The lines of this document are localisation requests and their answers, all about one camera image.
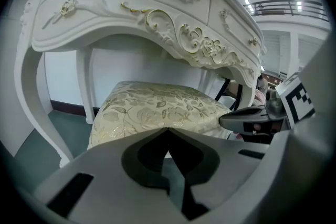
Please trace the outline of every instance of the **drawer knob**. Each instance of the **drawer knob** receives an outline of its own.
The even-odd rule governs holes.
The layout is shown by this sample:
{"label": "drawer knob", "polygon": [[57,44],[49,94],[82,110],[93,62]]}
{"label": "drawer knob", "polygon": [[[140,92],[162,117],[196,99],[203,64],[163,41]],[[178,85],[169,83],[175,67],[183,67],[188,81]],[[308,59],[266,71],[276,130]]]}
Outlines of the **drawer knob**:
{"label": "drawer knob", "polygon": [[254,37],[253,39],[249,39],[249,40],[248,40],[248,43],[249,43],[250,45],[253,44],[254,46],[256,46],[257,43],[258,43],[257,38]]}
{"label": "drawer knob", "polygon": [[223,21],[223,26],[226,30],[230,30],[230,27],[229,25],[227,24],[226,22],[226,19],[227,19],[227,15],[230,14],[230,11],[228,11],[227,9],[224,9],[224,10],[221,10],[219,12],[219,16],[221,17],[222,21]]}
{"label": "drawer knob", "polygon": [[60,13],[62,16],[66,16],[69,13],[72,13],[76,10],[76,1],[75,0],[67,0],[61,7]]}

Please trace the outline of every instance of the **floral fabric cushion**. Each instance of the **floral fabric cushion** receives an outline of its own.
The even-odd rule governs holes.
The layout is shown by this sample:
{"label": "floral fabric cushion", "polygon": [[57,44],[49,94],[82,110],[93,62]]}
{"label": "floral fabric cushion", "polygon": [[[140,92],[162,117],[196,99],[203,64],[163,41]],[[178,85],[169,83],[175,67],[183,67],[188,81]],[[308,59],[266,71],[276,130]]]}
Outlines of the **floral fabric cushion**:
{"label": "floral fabric cushion", "polygon": [[122,81],[101,106],[88,148],[162,127],[201,134],[224,130],[221,136],[226,136],[229,131],[220,127],[218,118],[228,112],[226,106],[193,88]]}

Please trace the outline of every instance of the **carved floral ornament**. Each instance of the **carved floral ornament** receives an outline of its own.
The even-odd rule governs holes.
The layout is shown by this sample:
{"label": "carved floral ornament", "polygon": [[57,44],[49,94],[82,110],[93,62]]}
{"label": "carved floral ornament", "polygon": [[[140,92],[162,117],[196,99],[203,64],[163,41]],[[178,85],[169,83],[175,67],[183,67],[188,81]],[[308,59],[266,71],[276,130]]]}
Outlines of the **carved floral ornament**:
{"label": "carved floral ornament", "polygon": [[[248,63],[244,63],[233,50],[221,44],[219,40],[212,40],[203,35],[201,28],[191,29],[188,24],[180,27],[179,35],[176,33],[172,17],[161,9],[134,9],[129,8],[125,2],[121,6],[128,9],[134,15],[142,15],[139,24],[145,23],[146,28],[155,33],[167,44],[179,44],[183,49],[184,58],[192,58],[200,66],[229,67],[238,65],[247,69],[254,78],[254,69]],[[154,22],[154,18],[160,18],[162,26]]]}
{"label": "carved floral ornament", "polygon": [[239,58],[231,48],[221,44],[219,40],[212,40],[204,36],[201,28],[192,29],[183,24],[178,33],[172,17],[161,9],[134,9],[129,8],[125,2],[121,3],[131,15],[111,11],[105,0],[92,0],[91,4],[78,3],[77,0],[67,0],[59,12],[54,13],[42,26],[45,29],[50,23],[55,24],[62,17],[71,17],[77,10],[87,10],[101,17],[122,18],[144,24],[147,31],[156,34],[164,43],[180,47],[179,53],[184,59],[192,59],[197,66],[208,68],[236,66],[247,69],[254,78],[254,69]]}

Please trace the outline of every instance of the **white pillar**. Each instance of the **white pillar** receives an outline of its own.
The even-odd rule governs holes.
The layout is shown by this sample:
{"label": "white pillar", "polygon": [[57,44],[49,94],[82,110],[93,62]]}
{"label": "white pillar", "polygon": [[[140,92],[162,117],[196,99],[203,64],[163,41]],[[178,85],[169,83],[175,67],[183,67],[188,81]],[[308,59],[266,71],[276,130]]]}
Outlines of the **white pillar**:
{"label": "white pillar", "polygon": [[290,54],[287,78],[299,71],[299,37],[298,33],[290,32]]}
{"label": "white pillar", "polygon": [[315,111],[330,115],[336,111],[336,80],[334,79],[336,47],[334,40],[335,35],[330,34],[299,74],[304,88],[309,93]]}
{"label": "white pillar", "polygon": [[290,47],[290,36],[281,34],[279,37],[280,43],[280,59],[279,59],[279,74],[280,72],[286,73],[288,72],[288,63],[289,63],[289,47]]}

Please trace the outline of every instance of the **green floor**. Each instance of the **green floor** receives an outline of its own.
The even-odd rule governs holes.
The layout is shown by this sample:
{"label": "green floor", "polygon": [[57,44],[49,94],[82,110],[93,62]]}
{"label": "green floor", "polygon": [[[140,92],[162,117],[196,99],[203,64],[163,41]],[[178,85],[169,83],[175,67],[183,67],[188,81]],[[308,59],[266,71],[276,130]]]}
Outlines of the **green floor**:
{"label": "green floor", "polygon": [[[85,117],[52,111],[51,121],[68,145],[74,157],[87,150],[91,125]],[[34,130],[13,158],[6,158],[12,170],[14,180],[29,193],[54,171],[59,169],[60,157],[52,146]],[[184,177],[172,159],[165,159],[162,174],[171,183],[170,197],[177,208],[182,208]]]}

